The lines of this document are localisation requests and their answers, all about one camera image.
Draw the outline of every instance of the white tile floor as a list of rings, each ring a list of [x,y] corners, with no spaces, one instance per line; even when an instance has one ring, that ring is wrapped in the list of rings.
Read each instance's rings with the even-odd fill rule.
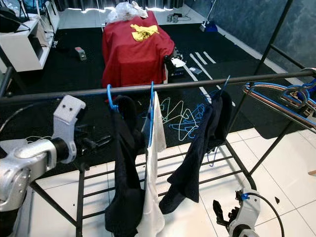
[[[109,9],[106,9],[105,12],[90,10],[86,13],[82,13],[80,10],[66,9],[60,12],[59,29],[102,27],[110,11]],[[190,10],[187,5],[183,5],[182,8],[172,11],[154,11],[159,25],[173,24],[172,22],[167,22],[167,15],[173,13],[187,14],[187,16],[191,18],[191,20],[188,20],[188,18],[179,18],[177,24],[201,23],[204,20],[204,17],[193,9]]]
[[[264,150],[274,141],[263,139],[255,129],[231,133],[228,140],[232,147],[250,170],[258,161]],[[286,135],[263,164],[254,172],[253,178],[261,195],[265,196],[281,215],[285,236],[287,237],[315,237],[316,222],[316,177],[308,175],[308,171],[316,169],[316,135],[307,131]],[[159,154],[159,158],[184,153],[190,144],[168,148]],[[226,147],[218,150],[216,159],[230,155]],[[177,156],[158,162],[158,173],[176,169],[184,159]],[[145,156],[137,157],[136,163],[145,161]],[[115,163],[91,167],[86,175],[112,170]],[[206,180],[238,169],[233,159],[219,161],[213,167],[204,165],[200,169],[200,180]],[[144,166],[138,166],[140,178],[144,177]],[[65,209],[76,218],[77,171],[38,180],[38,183]],[[157,180],[159,193],[168,190],[170,184],[168,176]],[[85,182],[85,194],[107,187],[113,187],[114,174],[88,179]],[[242,174],[229,176],[220,180],[200,185],[200,201],[194,203],[186,199],[173,213],[165,215],[165,228],[159,237],[226,237],[224,227],[216,224],[216,216],[212,209],[213,200],[220,201],[224,216],[235,206],[235,190],[249,187]],[[104,210],[114,196],[114,191],[92,196],[84,200],[84,215]],[[75,228],[47,204],[38,194],[33,194],[31,214],[31,237],[75,236]],[[280,228],[274,213],[263,201],[261,212],[256,223],[256,230],[260,236],[278,237]],[[83,222],[83,236],[110,237],[111,233],[104,228],[104,215],[85,219]]]

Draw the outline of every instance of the grey wall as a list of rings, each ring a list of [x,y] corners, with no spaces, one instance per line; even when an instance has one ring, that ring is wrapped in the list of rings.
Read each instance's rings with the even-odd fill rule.
[[[185,0],[188,6],[193,0]],[[211,19],[245,44],[263,53],[286,0],[217,0]],[[203,16],[210,0],[196,0],[193,9]],[[316,0],[294,0],[275,45],[306,67],[316,67]],[[292,72],[298,68],[270,52],[268,58]]]

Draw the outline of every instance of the curtain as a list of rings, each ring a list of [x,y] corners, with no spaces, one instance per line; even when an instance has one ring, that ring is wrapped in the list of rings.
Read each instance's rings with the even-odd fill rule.
[[[138,5],[145,8],[179,8],[183,5],[183,0],[135,0]],[[124,0],[55,0],[57,9],[63,11],[66,8],[78,8],[86,10],[87,8],[99,8],[104,9],[105,7],[115,7]]]

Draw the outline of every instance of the red cloth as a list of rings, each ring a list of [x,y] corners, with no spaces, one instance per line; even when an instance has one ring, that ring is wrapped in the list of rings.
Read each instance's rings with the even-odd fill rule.
[[[148,18],[134,17],[130,21],[106,25],[102,39],[102,53],[105,61],[102,86],[112,87],[162,83],[165,79],[163,57],[170,55],[174,42],[158,26],[158,32],[143,41],[132,36],[135,29],[131,24],[149,27],[158,25],[152,11]]]

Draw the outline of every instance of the floor mat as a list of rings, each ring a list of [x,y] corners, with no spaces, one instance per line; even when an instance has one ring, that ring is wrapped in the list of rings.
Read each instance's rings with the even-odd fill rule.
[[[199,24],[165,25],[162,28],[175,41],[176,46],[183,53],[188,67],[198,65],[190,56],[198,59],[198,52],[207,61],[203,67],[211,77],[216,79],[252,75],[258,60],[251,57],[245,51],[234,45],[219,33],[203,33]],[[104,70],[104,61],[101,48],[102,31],[100,28],[64,29],[58,30],[56,40],[57,49],[51,49],[45,67],[41,71],[23,72],[21,77],[27,85],[28,93],[45,93],[57,91],[71,91],[94,89],[101,87],[101,78]],[[80,61],[74,50],[75,47],[83,48],[87,55],[86,61]],[[216,61],[211,63],[204,52]],[[274,73],[270,68],[263,66],[261,74]],[[210,80],[205,74],[196,76],[198,80]],[[169,83],[193,81],[189,74],[182,78],[170,79]],[[285,80],[277,80],[275,83],[288,84]],[[225,88],[237,105],[242,97],[242,85],[229,85]],[[215,86],[207,86],[205,90],[212,92]],[[199,88],[178,89],[159,92],[161,112],[164,116],[164,131],[168,147],[192,142],[196,128],[203,114],[206,103],[205,95]],[[149,94],[133,94],[131,96],[137,106],[138,127],[141,128],[144,116],[149,106]],[[104,135],[112,134],[112,126],[109,111],[105,103],[105,96],[82,97],[87,104],[87,111],[79,124],[89,124],[95,127],[91,139],[97,140]],[[34,106],[23,111],[7,124],[0,134],[0,140],[26,138],[29,136],[48,136],[52,134],[52,116],[59,101],[52,101]],[[0,122],[9,117],[19,106],[1,108]],[[233,131],[255,127],[265,138],[276,137],[280,129],[287,124],[287,119],[259,104],[254,99],[247,99]],[[113,147],[109,144],[104,149],[84,157],[76,159],[72,164],[58,164],[56,169],[46,173],[51,176],[69,172],[76,169],[76,164],[85,161],[89,165],[97,165],[113,160]]]

